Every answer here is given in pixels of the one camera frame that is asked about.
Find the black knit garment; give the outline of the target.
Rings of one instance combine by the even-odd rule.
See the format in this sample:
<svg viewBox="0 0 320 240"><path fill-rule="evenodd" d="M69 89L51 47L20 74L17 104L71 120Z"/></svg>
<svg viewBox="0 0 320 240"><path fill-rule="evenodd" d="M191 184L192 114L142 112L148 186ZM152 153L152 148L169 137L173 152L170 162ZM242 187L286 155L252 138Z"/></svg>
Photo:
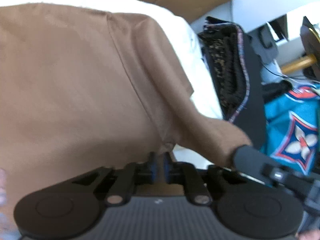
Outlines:
<svg viewBox="0 0 320 240"><path fill-rule="evenodd" d="M223 119L242 129L259 150L266 137L262 63L240 25L206 17L198 34Z"/></svg>

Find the teal printed garment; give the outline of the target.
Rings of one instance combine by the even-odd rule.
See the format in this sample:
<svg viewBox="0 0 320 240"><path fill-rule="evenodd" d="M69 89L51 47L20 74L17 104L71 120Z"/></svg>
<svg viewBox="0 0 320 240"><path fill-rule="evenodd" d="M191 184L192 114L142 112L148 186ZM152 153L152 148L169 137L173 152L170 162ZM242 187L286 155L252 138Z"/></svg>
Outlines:
<svg viewBox="0 0 320 240"><path fill-rule="evenodd" d="M319 152L319 85L299 85L265 104L266 140L261 152L303 175Z"/></svg>

